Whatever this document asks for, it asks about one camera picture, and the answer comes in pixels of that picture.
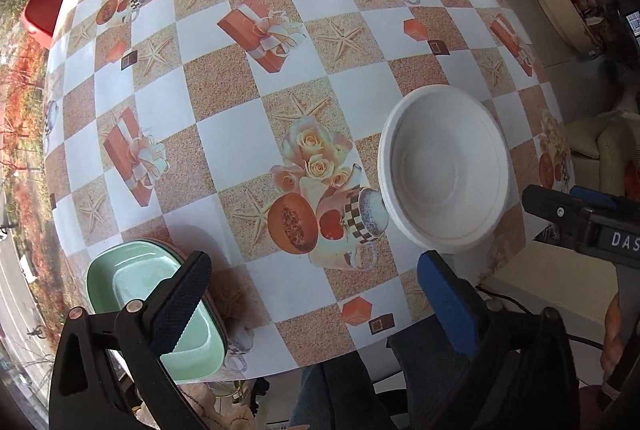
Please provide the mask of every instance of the checkered tablecloth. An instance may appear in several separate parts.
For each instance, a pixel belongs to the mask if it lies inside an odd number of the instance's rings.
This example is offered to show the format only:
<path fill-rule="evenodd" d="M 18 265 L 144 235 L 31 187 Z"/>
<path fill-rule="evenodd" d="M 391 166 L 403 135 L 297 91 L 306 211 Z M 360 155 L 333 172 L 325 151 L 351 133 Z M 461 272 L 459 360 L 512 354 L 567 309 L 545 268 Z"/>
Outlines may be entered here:
<path fill-rule="evenodd" d="M 428 84 L 482 102 L 513 162 L 503 219 L 454 258 L 476 282 L 544 227 L 524 187 L 572 178 L 504 0 L 64 0 L 44 140 L 60 245 L 81 281 L 126 240 L 207 251 L 217 308 L 252 341 L 218 379 L 368 346 L 431 313 L 376 172 L 388 113 Z"/>

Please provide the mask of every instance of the person's hand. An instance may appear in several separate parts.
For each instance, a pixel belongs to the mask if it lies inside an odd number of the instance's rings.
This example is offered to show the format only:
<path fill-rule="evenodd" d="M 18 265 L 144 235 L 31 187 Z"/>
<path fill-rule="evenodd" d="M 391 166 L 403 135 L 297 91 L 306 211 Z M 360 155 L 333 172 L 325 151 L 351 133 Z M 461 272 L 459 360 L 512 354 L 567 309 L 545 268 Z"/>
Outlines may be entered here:
<path fill-rule="evenodd" d="M 622 329 L 622 314 L 618 305 L 618 295 L 616 294 L 609 304 L 607 314 L 604 317 L 604 348 L 600 356 L 600 365 L 606 376 L 609 376 L 622 357 L 625 346 L 618 336 Z"/>

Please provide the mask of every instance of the white bowl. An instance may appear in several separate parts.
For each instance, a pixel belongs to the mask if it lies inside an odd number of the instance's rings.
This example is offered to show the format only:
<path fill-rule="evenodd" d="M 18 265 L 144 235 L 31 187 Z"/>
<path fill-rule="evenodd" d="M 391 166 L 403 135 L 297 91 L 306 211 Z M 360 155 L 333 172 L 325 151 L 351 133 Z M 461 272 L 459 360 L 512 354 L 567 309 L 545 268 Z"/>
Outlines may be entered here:
<path fill-rule="evenodd" d="M 386 120 L 378 178 L 389 215 L 424 248 L 468 250 L 504 211 L 509 159 L 491 114 L 446 85 L 406 95 Z"/>

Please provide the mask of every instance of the green tray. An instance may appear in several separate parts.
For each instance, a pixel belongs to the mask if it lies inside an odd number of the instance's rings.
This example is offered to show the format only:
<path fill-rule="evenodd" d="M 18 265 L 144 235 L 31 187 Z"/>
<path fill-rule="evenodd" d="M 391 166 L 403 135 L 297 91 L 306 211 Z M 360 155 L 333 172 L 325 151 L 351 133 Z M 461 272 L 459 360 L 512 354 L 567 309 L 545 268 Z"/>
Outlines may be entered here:
<path fill-rule="evenodd" d="M 97 314 L 120 311 L 134 298 L 145 299 L 179 267 L 176 257 L 160 245 L 146 240 L 119 244 L 101 253 L 87 270 L 91 307 Z M 190 383 L 216 372 L 225 354 L 224 336 L 200 302 L 174 352 L 162 355 L 160 361 L 175 383 Z"/>

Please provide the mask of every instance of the person's leg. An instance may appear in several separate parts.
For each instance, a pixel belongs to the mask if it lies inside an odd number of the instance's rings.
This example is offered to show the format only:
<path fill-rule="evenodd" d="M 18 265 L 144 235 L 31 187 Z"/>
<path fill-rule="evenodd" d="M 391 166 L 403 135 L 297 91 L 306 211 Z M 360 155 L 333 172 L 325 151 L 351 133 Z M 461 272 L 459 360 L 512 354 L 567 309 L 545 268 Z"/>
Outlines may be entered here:
<path fill-rule="evenodd" d="M 302 372 L 300 396 L 289 426 L 310 430 L 395 430 L 379 402 L 364 363 L 350 352 Z"/>
<path fill-rule="evenodd" d="M 469 361 L 453 350 L 435 316 L 390 336 L 388 344 L 404 372 L 412 429 L 430 428 Z"/>

